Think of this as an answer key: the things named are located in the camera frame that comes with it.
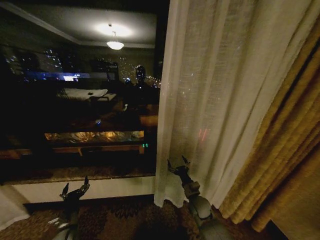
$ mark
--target floor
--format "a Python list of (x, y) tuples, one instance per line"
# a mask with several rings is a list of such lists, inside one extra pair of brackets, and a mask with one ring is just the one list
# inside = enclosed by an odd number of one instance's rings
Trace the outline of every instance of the floor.
[[(57, 233), (48, 221), (62, 212), (60, 203), (30, 204), (31, 217), (0, 231), (0, 240), (50, 240)], [(275, 227), (255, 232), (248, 222), (235, 225), (214, 209), (217, 218), (235, 240), (284, 240)], [(187, 203), (176, 208), (166, 201), (162, 208), (153, 204), (153, 196), (135, 196), (84, 200), (79, 212), (81, 240), (199, 240), (199, 230), (189, 213)]]

